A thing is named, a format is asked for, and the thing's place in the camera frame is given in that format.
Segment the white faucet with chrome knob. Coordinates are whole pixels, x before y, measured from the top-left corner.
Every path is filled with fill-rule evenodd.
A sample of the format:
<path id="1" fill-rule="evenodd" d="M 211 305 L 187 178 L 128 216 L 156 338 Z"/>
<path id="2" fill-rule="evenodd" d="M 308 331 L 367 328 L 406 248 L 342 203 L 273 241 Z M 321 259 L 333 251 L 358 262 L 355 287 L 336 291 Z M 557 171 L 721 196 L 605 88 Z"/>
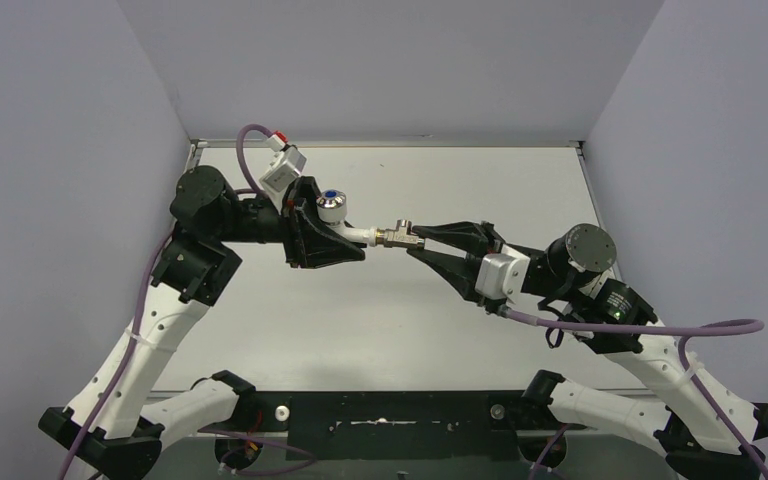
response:
<path id="1" fill-rule="evenodd" d="M 348 200 L 342 191 L 323 191 L 316 199 L 316 209 L 319 219 L 346 240 L 370 247 L 382 246 L 379 229 L 357 228 L 348 224 Z"/>

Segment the metal tee pipe fitting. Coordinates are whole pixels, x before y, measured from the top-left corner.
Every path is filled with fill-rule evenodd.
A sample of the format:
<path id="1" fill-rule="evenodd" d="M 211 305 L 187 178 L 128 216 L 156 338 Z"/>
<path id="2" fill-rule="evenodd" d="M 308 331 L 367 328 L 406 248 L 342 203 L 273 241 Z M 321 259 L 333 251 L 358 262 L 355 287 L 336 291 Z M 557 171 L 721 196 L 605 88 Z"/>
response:
<path id="1" fill-rule="evenodd" d="M 413 232 L 413 223 L 410 220 L 399 219 L 393 228 L 376 231 L 375 244 L 385 248 L 422 250 L 425 247 L 425 239 Z"/>

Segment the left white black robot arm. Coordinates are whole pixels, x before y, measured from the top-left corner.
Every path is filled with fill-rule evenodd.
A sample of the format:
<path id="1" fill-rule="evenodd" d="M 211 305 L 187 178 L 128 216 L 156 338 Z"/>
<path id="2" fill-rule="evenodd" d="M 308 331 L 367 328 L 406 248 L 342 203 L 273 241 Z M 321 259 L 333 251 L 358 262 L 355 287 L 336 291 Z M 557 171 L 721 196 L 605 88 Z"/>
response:
<path id="1" fill-rule="evenodd" d="M 141 479 L 161 452 L 200 429 L 255 416 L 255 388 L 221 371 L 156 404 L 148 396 L 192 328 L 241 265 L 233 243 L 276 243 L 287 263 L 315 269 L 361 261 L 377 231 L 347 223 L 347 200 L 291 174 L 276 192 L 241 198 L 222 173 L 197 166 L 176 186 L 175 223 L 144 273 L 134 318 L 90 382 L 39 427 L 109 479 Z"/>

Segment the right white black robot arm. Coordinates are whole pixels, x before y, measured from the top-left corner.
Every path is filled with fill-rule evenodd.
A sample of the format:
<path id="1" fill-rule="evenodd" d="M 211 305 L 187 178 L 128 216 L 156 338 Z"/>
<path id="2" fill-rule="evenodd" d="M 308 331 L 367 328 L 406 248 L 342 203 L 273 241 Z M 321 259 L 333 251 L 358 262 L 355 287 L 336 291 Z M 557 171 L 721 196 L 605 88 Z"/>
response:
<path id="1" fill-rule="evenodd" d="M 686 479 L 768 479 L 757 441 L 768 437 L 768 404 L 745 400 L 688 349 L 694 338 L 761 331 L 757 319 L 670 327 L 612 271 L 616 246 L 593 224 L 578 224 L 537 250 L 505 241 L 488 222 L 414 226 L 413 258 L 486 313 L 544 330 L 558 347 L 572 336 L 632 374 L 653 400 L 588 388 L 542 370 L 522 400 L 538 427 L 553 421 L 630 440 Z"/>

